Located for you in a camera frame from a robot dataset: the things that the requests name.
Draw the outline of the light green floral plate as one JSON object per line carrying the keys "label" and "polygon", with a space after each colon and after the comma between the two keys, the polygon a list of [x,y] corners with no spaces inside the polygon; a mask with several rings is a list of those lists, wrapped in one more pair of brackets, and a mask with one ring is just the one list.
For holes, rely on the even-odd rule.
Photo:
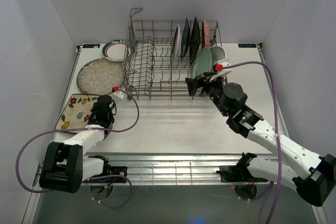
{"label": "light green floral plate", "polygon": [[212,70],[212,54],[209,48],[202,48],[196,56],[192,78]]}

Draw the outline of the white oval plate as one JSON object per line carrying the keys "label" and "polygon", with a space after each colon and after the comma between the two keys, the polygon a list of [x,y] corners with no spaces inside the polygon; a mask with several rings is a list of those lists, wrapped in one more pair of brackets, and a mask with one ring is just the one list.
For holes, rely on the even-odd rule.
{"label": "white oval plate", "polygon": [[226,59],[226,51],[221,46],[214,46],[210,48],[212,55],[212,62],[216,62],[222,59]]}

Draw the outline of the large teal red rimmed plate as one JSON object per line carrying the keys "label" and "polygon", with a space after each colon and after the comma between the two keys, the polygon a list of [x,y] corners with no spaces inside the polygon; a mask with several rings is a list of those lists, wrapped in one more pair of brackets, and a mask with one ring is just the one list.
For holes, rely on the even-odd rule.
{"label": "large teal red rimmed plate", "polygon": [[174,32],[173,44],[171,49],[171,63],[173,63],[180,55],[181,51],[180,44],[181,44],[181,28],[179,25],[177,25]]}

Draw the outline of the black floral square plate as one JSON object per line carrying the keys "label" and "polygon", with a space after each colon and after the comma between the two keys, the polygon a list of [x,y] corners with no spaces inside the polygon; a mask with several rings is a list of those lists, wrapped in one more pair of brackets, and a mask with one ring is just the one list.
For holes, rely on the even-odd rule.
{"label": "black floral square plate", "polygon": [[201,32],[197,17],[194,17],[193,29],[190,37],[190,65],[195,61],[199,45],[201,43]]}

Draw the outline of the teal square plate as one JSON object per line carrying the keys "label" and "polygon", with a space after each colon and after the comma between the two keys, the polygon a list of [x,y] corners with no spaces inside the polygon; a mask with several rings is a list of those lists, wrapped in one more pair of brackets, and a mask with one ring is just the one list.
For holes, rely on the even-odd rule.
{"label": "teal square plate", "polygon": [[188,19],[185,19],[185,25],[182,33],[182,39],[181,39],[181,59],[184,59],[188,52],[189,44],[190,44],[190,35],[191,35],[191,30],[190,30],[190,24]]}

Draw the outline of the cream floral square plate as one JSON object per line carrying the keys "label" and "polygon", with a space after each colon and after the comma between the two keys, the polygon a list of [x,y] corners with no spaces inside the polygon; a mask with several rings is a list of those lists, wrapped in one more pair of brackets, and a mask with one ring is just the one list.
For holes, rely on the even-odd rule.
{"label": "cream floral square plate", "polygon": [[92,94],[72,94],[61,112],[55,130],[78,133],[74,129],[85,128],[98,97],[99,95]]}

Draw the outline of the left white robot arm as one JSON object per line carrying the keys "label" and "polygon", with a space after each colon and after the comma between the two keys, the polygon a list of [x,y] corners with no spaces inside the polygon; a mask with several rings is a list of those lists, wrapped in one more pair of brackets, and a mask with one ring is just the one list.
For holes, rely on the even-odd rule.
{"label": "left white robot arm", "polygon": [[105,182],[111,177],[111,168],[104,164],[104,160],[84,160],[84,155],[109,134],[114,123],[112,110],[115,107],[111,96],[99,96],[85,128],[63,142],[48,145],[39,179],[41,188],[75,193],[87,178],[94,176],[98,181]]}

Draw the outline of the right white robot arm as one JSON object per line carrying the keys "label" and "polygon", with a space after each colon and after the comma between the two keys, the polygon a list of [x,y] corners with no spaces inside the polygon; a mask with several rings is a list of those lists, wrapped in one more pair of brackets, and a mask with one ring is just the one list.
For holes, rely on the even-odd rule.
{"label": "right white robot arm", "polygon": [[278,164],[266,161],[256,154],[242,156],[235,174],[242,180],[252,177],[281,180],[281,184],[295,190],[309,204],[321,207],[335,187],[335,157],[322,156],[297,144],[287,136],[278,134],[262,115],[245,103],[247,94],[241,85],[223,84],[222,78],[213,79],[205,73],[194,79],[185,79],[190,96],[201,89],[207,94],[229,128],[244,138],[259,144],[278,157]]}

